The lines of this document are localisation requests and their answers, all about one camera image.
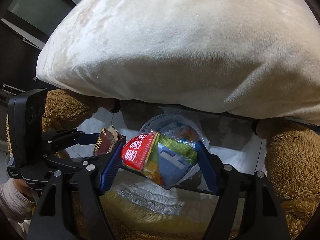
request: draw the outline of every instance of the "blue gripper pad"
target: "blue gripper pad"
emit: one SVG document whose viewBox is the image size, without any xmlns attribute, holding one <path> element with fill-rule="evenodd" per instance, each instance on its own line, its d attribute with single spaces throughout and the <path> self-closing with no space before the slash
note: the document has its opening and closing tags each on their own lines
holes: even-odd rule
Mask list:
<svg viewBox="0 0 320 240">
<path fill-rule="evenodd" d="M 119 166 L 122 162 L 121 151 L 123 143 L 119 143 L 118 148 L 114 151 L 113 156 L 111 157 L 108 165 L 105 167 L 103 173 L 101 174 L 101 183 L 100 183 L 100 194 L 105 194 L 106 191 L 110 190 L 111 185 L 116 177 Z"/>
<path fill-rule="evenodd" d="M 207 154 L 210 154 L 210 153 L 205 148 L 205 146 L 200 142 L 196 143 L 195 151 L 197 152 L 198 164 L 199 164 L 202 176 L 204 178 L 204 181 L 208 186 L 208 189 L 212 191 L 216 196 L 218 196 L 220 193 L 220 189 L 217 184 L 218 176 L 207 156 Z"/>
</svg>

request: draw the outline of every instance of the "white sweater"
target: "white sweater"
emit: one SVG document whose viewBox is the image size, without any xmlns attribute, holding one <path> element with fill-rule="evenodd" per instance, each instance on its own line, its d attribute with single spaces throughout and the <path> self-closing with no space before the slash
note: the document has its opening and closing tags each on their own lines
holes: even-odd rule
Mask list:
<svg viewBox="0 0 320 240">
<path fill-rule="evenodd" d="M 33 202 L 22 195 L 14 186 L 13 179 L 0 185 L 0 208 L 14 229 L 26 239 Z"/>
</svg>

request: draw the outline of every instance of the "white plush blanket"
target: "white plush blanket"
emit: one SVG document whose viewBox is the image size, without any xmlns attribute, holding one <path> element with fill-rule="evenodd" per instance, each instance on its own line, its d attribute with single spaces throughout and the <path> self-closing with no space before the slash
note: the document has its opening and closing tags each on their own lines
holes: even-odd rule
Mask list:
<svg viewBox="0 0 320 240">
<path fill-rule="evenodd" d="M 85 95 L 320 124 L 320 27 L 304 0 L 83 0 L 36 76 Z"/>
</svg>

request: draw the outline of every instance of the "snack bag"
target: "snack bag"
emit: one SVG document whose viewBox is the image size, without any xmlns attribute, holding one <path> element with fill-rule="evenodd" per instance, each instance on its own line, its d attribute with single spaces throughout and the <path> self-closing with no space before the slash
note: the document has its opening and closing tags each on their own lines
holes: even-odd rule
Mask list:
<svg viewBox="0 0 320 240">
<path fill-rule="evenodd" d="M 121 157 L 127 167 L 165 189 L 174 186 L 197 163 L 197 153 L 191 146 L 153 130 L 131 139 Z"/>
</svg>

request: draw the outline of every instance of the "person's sleeve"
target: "person's sleeve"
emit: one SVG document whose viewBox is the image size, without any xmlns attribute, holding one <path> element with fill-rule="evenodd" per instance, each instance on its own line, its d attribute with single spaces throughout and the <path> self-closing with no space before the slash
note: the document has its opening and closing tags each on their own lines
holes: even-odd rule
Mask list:
<svg viewBox="0 0 320 240">
<path fill-rule="evenodd" d="M 8 219 L 20 223 L 30 219 L 33 205 L 33 202 L 16 189 L 12 178 L 0 185 L 0 208 Z"/>
</svg>

